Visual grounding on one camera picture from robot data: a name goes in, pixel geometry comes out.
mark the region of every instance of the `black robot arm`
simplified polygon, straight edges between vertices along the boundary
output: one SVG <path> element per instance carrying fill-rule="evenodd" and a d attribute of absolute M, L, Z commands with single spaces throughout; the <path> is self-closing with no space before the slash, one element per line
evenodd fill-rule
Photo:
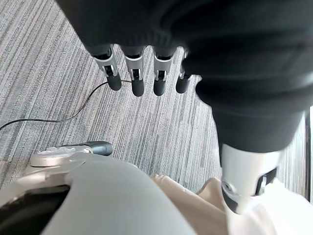
<path fill-rule="evenodd" d="M 137 96 L 143 48 L 154 46 L 155 66 L 164 67 L 155 71 L 155 92 L 162 95 L 166 61 L 183 46 L 182 78 L 201 75 L 196 92 L 212 107 L 225 201 L 241 213 L 248 197 L 262 194 L 280 150 L 313 104 L 313 1 L 56 1 L 90 54 L 106 63 L 115 90 L 120 78 L 114 80 L 106 60 L 110 44 L 120 44 L 129 59 Z M 179 80 L 178 92 L 185 91 L 182 84 L 187 80 Z"/>

